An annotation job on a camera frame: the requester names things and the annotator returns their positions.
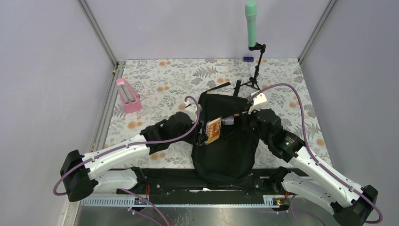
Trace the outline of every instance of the microphone stand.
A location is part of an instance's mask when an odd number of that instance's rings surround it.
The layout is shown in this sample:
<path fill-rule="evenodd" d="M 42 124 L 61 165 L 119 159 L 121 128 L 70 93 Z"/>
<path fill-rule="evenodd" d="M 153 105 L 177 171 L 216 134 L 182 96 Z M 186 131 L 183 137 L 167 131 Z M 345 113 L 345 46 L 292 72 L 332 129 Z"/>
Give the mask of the microphone stand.
<path fill-rule="evenodd" d="M 256 90 L 261 90 L 259 88 L 259 86 L 258 86 L 258 81 L 256 80 L 256 78 L 259 75 L 259 65 L 261 64 L 261 61 L 262 61 L 262 55 L 263 55 L 263 53 L 266 50 L 266 45 L 265 44 L 261 45 L 259 43 L 256 43 L 254 47 L 248 47 L 248 49 L 251 50 L 251 51 L 253 51 L 253 50 L 260 50 L 261 51 L 261 55 L 259 57 L 258 65 L 255 66 L 255 75 L 253 77 L 249 77 L 249 81 L 248 82 L 246 82 L 244 84 L 241 84 L 239 86 L 236 86 L 234 89 L 239 89 L 241 86 L 249 86 L 249 87 L 252 87 L 252 88 L 254 88 Z"/>

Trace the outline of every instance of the metal frame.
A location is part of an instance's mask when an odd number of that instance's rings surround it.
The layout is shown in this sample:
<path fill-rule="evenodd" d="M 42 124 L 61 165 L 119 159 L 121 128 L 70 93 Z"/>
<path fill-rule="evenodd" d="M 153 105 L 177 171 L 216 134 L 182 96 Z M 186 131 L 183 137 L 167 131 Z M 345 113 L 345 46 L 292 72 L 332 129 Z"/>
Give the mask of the metal frame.
<path fill-rule="evenodd" d="M 273 205 L 273 198 L 284 198 L 283 195 L 263 195 L 264 204 L 157 204 L 158 208 L 279 208 Z M 125 196 L 89 196 L 81 201 L 82 206 L 102 206 L 102 207 L 150 207 L 147 205 L 135 205 L 135 197 Z"/>
<path fill-rule="evenodd" d="M 106 135 L 111 122 L 113 107 L 118 93 L 116 80 L 122 78 L 125 64 L 126 62 L 119 62 L 118 68 L 110 80 L 103 107 L 101 109 L 101 115 L 98 118 L 97 127 L 91 142 L 92 151 L 98 151 L 104 147 Z"/>
<path fill-rule="evenodd" d="M 94 18 L 93 12 L 91 11 L 90 7 L 88 6 L 86 0 L 77 0 L 80 7 L 82 8 L 83 12 L 85 13 L 91 27 L 93 28 L 94 33 L 96 34 L 98 40 L 100 41 L 101 45 L 104 48 L 105 53 L 107 54 L 108 58 L 110 59 L 111 63 L 114 67 L 118 65 L 118 60 L 116 59 L 110 45 L 108 44 L 107 40 L 103 32 L 98 25 L 96 18 Z"/>
<path fill-rule="evenodd" d="M 338 0 L 330 0 L 328 2 L 326 8 L 324 9 L 323 14 L 321 15 L 319 21 L 316 24 L 316 27 L 314 28 L 308 42 L 305 45 L 305 48 L 302 50 L 301 55 L 298 58 L 299 64 L 301 65 L 303 60 L 306 58 L 306 55 L 308 54 L 310 48 L 312 47 L 317 35 L 319 34 L 321 28 L 323 27 L 324 23 L 326 22 L 328 16 L 330 15 L 331 11 L 333 10 L 334 6 Z"/>

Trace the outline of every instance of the microphone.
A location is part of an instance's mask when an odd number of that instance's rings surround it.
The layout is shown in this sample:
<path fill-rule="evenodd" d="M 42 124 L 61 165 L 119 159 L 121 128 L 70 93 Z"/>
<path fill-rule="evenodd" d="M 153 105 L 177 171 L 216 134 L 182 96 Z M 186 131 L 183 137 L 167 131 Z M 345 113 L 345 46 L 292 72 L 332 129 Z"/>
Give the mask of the microphone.
<path fill-rule="evenodd" d="M 255 1 L 248 1 L 245 4 L 245 17 L 247 18 L 247 27 L 248 27 L 248 49 L 254 50 L 254 46 L 256 45 L 256 13 L 258 9 L 256 7 Z"/>

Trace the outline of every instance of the floral tablecloth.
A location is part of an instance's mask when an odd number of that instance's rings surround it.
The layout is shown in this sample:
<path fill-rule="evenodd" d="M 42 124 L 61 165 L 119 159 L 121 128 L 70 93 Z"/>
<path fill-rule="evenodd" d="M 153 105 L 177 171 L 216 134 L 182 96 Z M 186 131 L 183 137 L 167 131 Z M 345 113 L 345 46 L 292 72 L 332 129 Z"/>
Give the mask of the floral tablecloth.
<path fill-rule="evenodd" d="M 126 114 L 120 97 L 117 97 L 108 130 L 105 147 L 118 144 L 149 125 L 167 119 L 184 108 L 188 94 L 199 98 L 205 90 L 230 81 L 231 86 L 211 91 L 233 95 L 237 80 L 246 82 L 254 74 L 254 62 L 242 59 L 177 59 L 177 60 L 128 60 L 123 72 L 125 78 L 140 94 L 143 109 Z M 303 79 L 298 60 L 295 58 L 264 59 L 260 65 L 258 84 L 261 88 L 276 83 L 288 83 L 295 87 L 303 102 L 307 136 L 311 148 L 320 158 L 331 164 L 326 144 L 317 121 L 311 99 Z M 248 97 L 255 90 L 243 86 L 239 97 Z M 302 136 L 301 113 L 295 94 L 285 87 L 265 92 L 268 106 L 281 118 L 283 126 Z M 192 146 L 185 142 L 171 144 L 162 152 L 128 160 L 118 166 L 141 168 L 194 168 L 191 159 Z M 259 142 L 254 168 L 291 167 L 274 157 L 267 146 Z"/>

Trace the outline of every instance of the white wall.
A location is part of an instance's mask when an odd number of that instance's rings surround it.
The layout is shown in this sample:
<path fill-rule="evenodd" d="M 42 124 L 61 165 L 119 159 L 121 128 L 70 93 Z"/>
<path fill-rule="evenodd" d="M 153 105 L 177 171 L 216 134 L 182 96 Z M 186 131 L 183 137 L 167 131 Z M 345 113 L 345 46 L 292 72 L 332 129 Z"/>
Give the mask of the white wall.
<path fill-rule="evenodd" d="M 398 225 L 399 1 L 338 1 L 303 62 L 333 164 Z M 370 219 L 376 219 L 375 212 Z"/>
<path fill-rule="evenodd" d="M 241 58 L 248 50 L 247 0 L 87 0 L 115 56 Z M 299 57 L 328 0 L 258 0 L 265 57 Z"/>
<path fill-rule="evenodd" d="M 0 5 L 0 225 L 54 226 L 54 183 L 89 149 L 112 65 L 76 1 Z"/>

